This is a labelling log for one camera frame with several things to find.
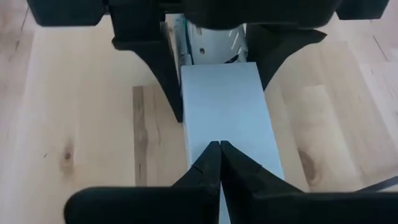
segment light blue block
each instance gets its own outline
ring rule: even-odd
[[[189,164],[211,141],[227,140],[284,178],[255,63],[182,66],[181,82]],[[220,223],[229,223],[224,195]]]

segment light wooden surface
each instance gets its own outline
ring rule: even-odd
[[[397,12],[390,1],[378,21],[335,16],[325,41],[271,81],[287,182],[352,191],[398,175]],[[111,38],[109,18],[43,29],[25,0],[0,2],[1,224],[63,223],[84,187],[171,185],[186,171],[182,125],[146,65]]]

